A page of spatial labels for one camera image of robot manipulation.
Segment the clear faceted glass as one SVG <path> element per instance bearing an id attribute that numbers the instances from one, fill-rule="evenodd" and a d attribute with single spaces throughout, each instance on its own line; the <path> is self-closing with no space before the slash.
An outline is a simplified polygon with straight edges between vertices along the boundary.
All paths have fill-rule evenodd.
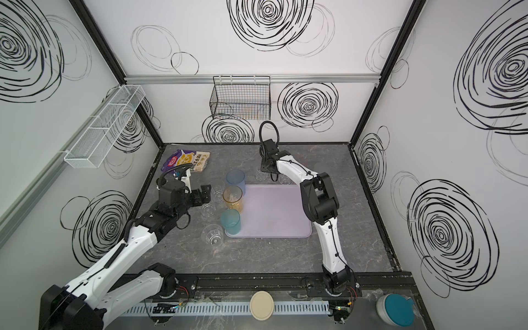
<path id="1" fill-rule="evenodd" d="M 265 172 L 262 172 L 261 170 L 257 170 L 257 172 L 255 174 L 255 179 L 259 183 L 264 183 L 268 179 L 268 174 L 265 173 Z"/>
<path id="2" fill-rule="evenodd" d="M 286 175 L 279 175 L 279 183 L 281 185 L 290 185 L 292 181 Z"/>

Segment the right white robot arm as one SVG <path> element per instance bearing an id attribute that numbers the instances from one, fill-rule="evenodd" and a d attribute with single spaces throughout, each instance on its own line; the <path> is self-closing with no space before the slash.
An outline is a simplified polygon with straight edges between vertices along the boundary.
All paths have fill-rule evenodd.
<path id="1" fill-rule="evenodd" d="M 297 184 L 301 192 L 302 209 L 318 234 L 323 256 L 323 282 L 332 296 L 343 292 L 356 300 L 357 279 L 346 262 L 338 235 L 338 209 L 340 203 L 334 185 L 327 173 L 309 170 L 299 163 L 291 153 L 279 149 L 280 135 L 276 125 L 265 120 L 258 130 L 260 171 L 268 173 L 276 182 L 280 175 Z"/>

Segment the blue frosted cup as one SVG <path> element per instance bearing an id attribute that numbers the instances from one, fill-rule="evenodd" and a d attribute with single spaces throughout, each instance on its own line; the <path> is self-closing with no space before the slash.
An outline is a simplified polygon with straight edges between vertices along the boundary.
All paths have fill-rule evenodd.
<path id="1" fill-rule="evenodd" d="M 239 187 L 242 191 L 242 195 L 246 194 L 246 174 L 241 169 L 233 169 L 229 171 L 225 179 L 230 186 Z"/>

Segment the yellow transparent cup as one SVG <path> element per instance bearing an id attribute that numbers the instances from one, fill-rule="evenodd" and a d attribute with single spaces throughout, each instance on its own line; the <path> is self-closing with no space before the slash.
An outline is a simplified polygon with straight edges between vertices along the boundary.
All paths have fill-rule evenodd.
<path id="1" fill-rule="evenodd" d="M 238 186 L 227 186 L 222 196 L 228 209 L 242 212 L 243 191 Z"/>

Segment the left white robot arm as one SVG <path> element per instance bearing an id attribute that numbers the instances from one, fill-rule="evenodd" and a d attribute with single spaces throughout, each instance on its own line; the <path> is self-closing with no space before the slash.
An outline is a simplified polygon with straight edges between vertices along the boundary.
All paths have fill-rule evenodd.
<path id="1" fill-rule="evenodd" d="M 175 271 L 155 263 L 136 278 L 117 281 L 156 246 L 189 210 L 211 201 L 209 185 L 191 189 L 190 163 L 158 178 L 158 200 L 125 226 L 122 239 L 104 257 L 66 286 L 53 285 L 41 297 L 39 329 L 105 329 L 129 309 L 152 296 L 172 298 L 181 285 Z"/>

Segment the teal frosted cup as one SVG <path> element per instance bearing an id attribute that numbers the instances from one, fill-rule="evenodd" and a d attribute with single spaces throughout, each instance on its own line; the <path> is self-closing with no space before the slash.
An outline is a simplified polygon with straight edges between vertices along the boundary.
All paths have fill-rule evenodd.
<path id="1" fill-rule="evenodd" d="M 237 235 L 241 230 L 241 216 L 238 210 L 227 209 L 221 213 L 221 225 L 229 235 Z"/>

